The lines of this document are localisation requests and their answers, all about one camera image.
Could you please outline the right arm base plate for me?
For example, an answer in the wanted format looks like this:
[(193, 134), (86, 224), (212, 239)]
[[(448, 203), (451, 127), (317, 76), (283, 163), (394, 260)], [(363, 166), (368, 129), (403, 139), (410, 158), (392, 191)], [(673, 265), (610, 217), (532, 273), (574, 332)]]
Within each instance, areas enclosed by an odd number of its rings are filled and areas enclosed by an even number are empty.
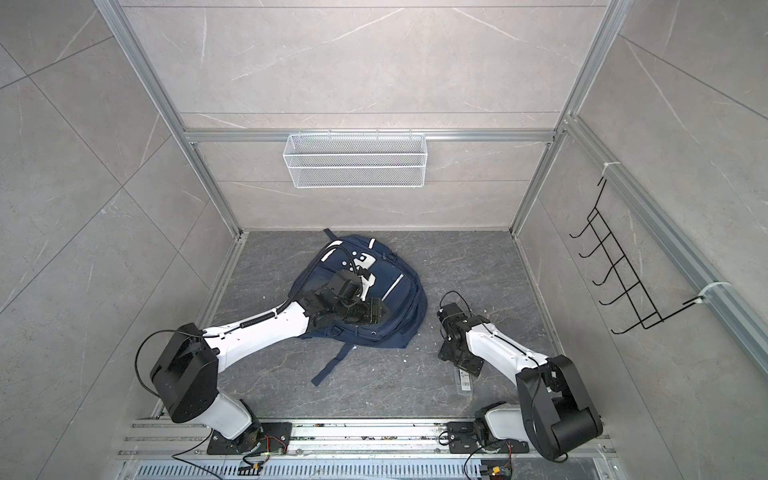
[(501, 449), (513, 454), (530, 452), (527, 441), (496, 438), (490, 429), (482, 426), (478, 420), (448, 422), (445, 429), (438, 434), (437, 441), (440, 445), (447, 446), (452, 454), (469, 454), (476, 449), (488, 451)]

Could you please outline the clear plastic ruler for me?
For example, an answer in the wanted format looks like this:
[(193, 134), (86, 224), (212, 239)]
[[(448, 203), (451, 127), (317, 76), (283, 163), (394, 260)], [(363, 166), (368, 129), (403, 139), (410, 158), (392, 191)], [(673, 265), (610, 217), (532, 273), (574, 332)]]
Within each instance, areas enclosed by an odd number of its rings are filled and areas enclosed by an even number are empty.
[(461, 395), (471, 396), (473, 392), (472, 377), (464, 370), (457, 369), (457, 385)]

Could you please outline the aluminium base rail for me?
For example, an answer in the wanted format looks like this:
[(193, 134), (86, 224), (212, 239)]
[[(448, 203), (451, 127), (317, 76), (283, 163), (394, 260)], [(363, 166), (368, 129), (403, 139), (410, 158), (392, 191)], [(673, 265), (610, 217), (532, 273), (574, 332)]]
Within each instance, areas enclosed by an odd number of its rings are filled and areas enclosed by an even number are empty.
[(118, 444), (120, 479), (622, 479), (608, 435), (548, 461), (529, 453), (452, 454), (437, 437), (468, 418), (267, 419), (291, 422), (285, 453), (208, 455), (212, 431), (136, 420)]

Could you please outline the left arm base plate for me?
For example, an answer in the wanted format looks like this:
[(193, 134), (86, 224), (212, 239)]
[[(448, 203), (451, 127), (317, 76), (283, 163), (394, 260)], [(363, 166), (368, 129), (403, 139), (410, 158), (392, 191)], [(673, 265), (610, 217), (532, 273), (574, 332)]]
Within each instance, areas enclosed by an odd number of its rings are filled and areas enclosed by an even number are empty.
[(235, 440), (227, 440), (220, 432), (213, 431), (207, 446), (208, 455), (236, 455), (285, 453), (290, 444), (291, 422), (266, 422), (249, 427)]

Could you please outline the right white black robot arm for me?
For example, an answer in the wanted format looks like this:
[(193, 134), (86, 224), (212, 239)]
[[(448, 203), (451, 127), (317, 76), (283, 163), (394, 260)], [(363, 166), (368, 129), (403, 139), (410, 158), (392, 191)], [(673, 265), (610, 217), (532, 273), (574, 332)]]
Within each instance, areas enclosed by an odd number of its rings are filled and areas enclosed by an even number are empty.
[(544, 459), (558, 461), (603, 434), (601, 416), (570, 358), (535, 352), (456, 303), (439, 308), (437, 317), (445, 332), (441, 360), (472, 377), (489, 364), (517, 389), (517, 407), (496, 402), (476, 412), (478, 449), (512, 444), (513, 451), (534, 448)]

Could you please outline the navy blue student backpack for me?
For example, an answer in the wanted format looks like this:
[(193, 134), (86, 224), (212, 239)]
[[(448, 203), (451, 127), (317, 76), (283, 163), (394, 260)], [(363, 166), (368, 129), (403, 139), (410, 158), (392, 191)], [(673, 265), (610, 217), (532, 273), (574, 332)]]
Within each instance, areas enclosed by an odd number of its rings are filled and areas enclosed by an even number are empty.
[(376, 281), (367, 298), (381, 299), (387, 307), (387, 320), (374, 325), (333, 325), (309, 330), (302, 339), (329, 338), (343, 343), (338, 354), (312, 379), (318, 386), (343, 361), (353, 347), (405, 348), (415, 337), (428, 307), (418, 273), (396, 252), (379, 240), (359, 234), (337, 236), (324, 231), (329, 242), (294, 281), (289, 299), (299, 303), (304, 292), (328, 288), (341, 270), (372, 272)]

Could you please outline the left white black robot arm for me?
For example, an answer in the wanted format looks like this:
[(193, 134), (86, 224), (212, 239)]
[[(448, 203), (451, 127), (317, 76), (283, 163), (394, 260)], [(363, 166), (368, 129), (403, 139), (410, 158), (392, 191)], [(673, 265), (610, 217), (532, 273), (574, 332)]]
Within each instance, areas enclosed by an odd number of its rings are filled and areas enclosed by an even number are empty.
[(170, 339), (141, 386), (161, 400), (175, 423), (196, 422), (225, 439), (236, 452), (260, 442), (261, 424), (242, 400), (218, 387), (218, 376), (244, 358), (274, 344), (308, 334), (340, 334), (385, 320), (381, 298), (372, 292), (381, 262), (369, 250), (333, 240), (310, 262), (280, 305), (217, 327), (194, 323)]

